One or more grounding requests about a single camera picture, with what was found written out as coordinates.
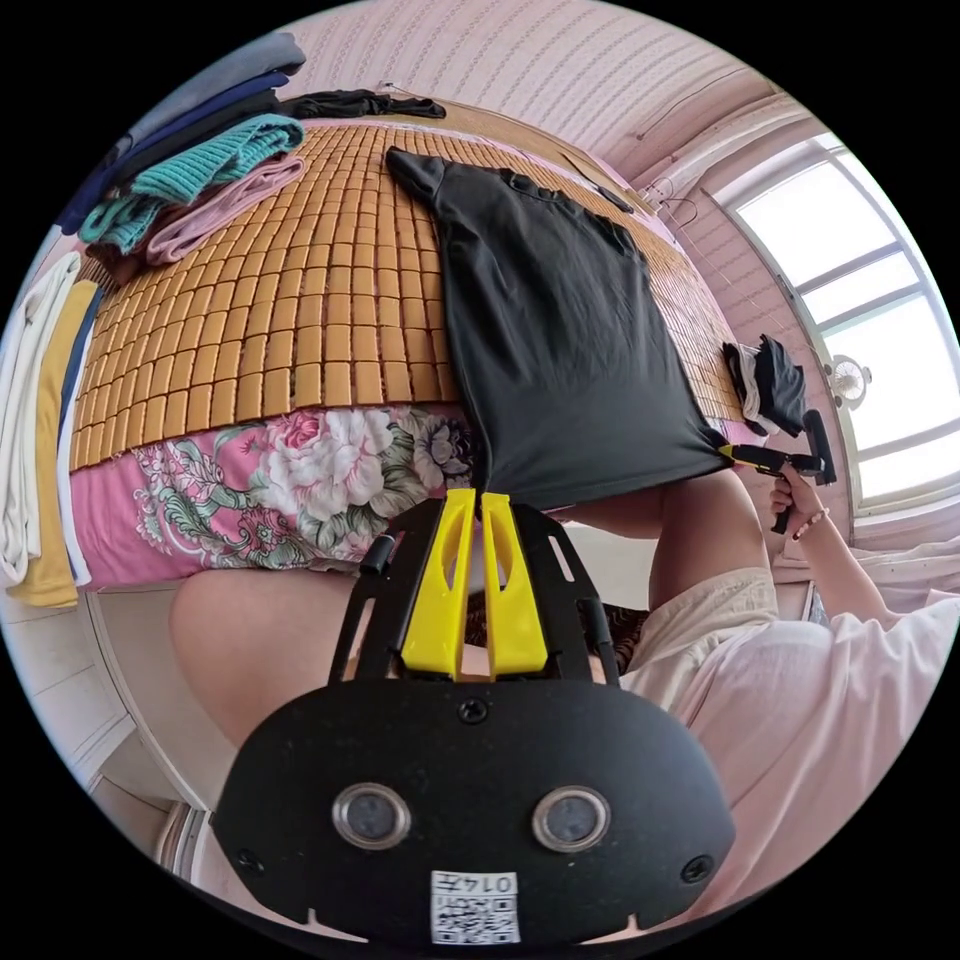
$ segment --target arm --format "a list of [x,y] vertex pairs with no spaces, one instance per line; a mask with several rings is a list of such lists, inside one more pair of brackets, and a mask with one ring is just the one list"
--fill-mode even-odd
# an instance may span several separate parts
[[[810,517],[823,509],[816,491],[789,464],[783,467],[784,479],[778,480],[771,495],[774,511],[795,507],[787,526],[792,536]],[[899,617],[884,603],[876,584],[867,576],[840,531],[829,517],[808,527],[798,541],[810,573],[820,592],[827,616],[852,613],[866,622],[877,620],[884,629]]]

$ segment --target qr code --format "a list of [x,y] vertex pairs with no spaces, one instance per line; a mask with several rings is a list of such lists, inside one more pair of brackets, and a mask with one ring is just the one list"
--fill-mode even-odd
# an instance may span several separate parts
[[520,942],[515,873],[435,870],[430,885],[434,943],[483,946]]

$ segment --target screw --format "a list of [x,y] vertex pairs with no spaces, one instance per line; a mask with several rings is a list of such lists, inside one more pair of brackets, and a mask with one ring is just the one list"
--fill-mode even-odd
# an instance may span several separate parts
[[237,854],[237,866],[247,873],[252,873],[256,876],[260,876],[260,874],[263,873],[263,864],[257,859],[256,854],[251,853],[249,850],[241,850]]
[[463,703],[457,707],[457,716],[464,723],[483,723],[483,721],[487,719],[488,712],[487,705],[476,697],[470,697],[469,700],[464,700]]
[[700,883],[713,872],[713,858],[705,853],[694,857],[681,871],[680,879],[684,883]]

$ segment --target pink floral bedsheet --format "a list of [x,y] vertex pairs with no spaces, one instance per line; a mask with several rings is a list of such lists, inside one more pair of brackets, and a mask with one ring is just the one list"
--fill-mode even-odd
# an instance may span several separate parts
[[455,406],[315,407],[140,447],[71,475],[85,589],[218,568],[355,572],[392,517],[470,486],[474,453]]

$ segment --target bamboo mat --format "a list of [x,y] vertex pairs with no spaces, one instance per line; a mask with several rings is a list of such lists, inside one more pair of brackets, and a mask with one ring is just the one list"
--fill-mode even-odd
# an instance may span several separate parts
[[179,263],[104,297],[71,469],[299,407],[459,400],[432,221],[383,165],[392,145],[510,167],[626,226],[704,415],[742,420],[721,354],[729,329],[695,268],[666,241],[529,155],[368,122],[308,130],[299,181]]

